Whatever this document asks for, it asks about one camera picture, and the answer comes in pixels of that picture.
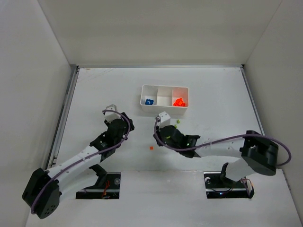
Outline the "orange round dish lego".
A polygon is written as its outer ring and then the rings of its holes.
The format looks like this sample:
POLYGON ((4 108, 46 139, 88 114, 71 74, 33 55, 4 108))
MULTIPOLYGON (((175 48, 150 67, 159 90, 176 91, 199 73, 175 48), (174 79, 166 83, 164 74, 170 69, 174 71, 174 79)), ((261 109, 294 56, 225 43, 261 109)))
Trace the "orange round dish lego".
POLYGON ((185 107, 186 103, 183 101, 183 98, 177 98, 176 101, 174 102, 173 106, 177 107, 185 107))

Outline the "large blue arch lego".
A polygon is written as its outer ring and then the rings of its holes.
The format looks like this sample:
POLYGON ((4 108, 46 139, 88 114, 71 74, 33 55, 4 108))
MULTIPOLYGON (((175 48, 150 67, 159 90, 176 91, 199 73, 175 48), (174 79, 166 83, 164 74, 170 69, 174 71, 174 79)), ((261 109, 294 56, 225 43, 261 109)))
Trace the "large blue arch lego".
POLYGON ((152 100, 152 99, 145 100, 145 105, 153 105, 153 103, 154 103, 154 100, 152 100))

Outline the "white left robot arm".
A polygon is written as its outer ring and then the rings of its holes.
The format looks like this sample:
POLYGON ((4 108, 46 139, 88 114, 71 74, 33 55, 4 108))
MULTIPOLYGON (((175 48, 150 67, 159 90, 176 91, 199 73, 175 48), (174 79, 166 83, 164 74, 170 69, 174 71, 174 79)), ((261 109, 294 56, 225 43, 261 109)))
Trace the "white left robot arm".
POLYGON ((107 130, 84 150, 58 166, 47 170, 38 168, 32 173, 22 194, 32 214, 40 219, 51 215, 63 200, 63 188, 75 178, 92 175, 100 179, 106 175, 99 164, 127 140, 129 133, 134 130, 134 124, 124 112, 104 110, 103 114, 107 130))

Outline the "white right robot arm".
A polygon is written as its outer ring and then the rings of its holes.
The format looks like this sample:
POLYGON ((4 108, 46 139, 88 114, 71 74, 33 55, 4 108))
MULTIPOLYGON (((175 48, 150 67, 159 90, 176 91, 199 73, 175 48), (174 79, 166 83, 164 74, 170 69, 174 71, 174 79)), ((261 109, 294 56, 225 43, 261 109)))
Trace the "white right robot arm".
POLYGON ((278 145, 256 131, 246 131, 243 135, 209 141, 201 145, 196 144, 200 136, 184 135, 173 125, 154 126, 153 136, 158 146, 164 146, 187 158, 210 156, 237 158, 232 163, 224 163, 221 170, 224 180, 236 182, 254 173, 266 176, 276 174, 278 145), (233 149, 231 145, 215 146, 215 144, 234 139, 244 139, 242 147, 238 150, 233 149))

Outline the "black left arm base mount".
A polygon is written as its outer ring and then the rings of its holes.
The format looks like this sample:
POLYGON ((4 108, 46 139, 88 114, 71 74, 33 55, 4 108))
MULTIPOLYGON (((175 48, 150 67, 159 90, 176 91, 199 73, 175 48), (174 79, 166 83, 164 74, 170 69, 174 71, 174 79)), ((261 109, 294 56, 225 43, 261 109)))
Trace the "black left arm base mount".
POLYGON ((90 169, 97 177, 94 184, 85 187, 76 193, 75 199, 78 200, 116 200, 120 197, 120 172, 107 172, 99 164, 96 164, 90 169))

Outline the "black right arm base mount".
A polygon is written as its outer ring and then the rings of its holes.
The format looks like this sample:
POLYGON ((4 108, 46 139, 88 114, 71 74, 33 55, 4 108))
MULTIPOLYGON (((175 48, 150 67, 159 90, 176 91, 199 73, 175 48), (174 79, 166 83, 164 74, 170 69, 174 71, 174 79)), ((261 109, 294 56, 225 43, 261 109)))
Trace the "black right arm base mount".
POLYGON ((255 190, 250 179, 244 177, 233 181, 226 177, 228 163, 220 172, 204 172, 205 192, 208 199, 252 199, 255 190))

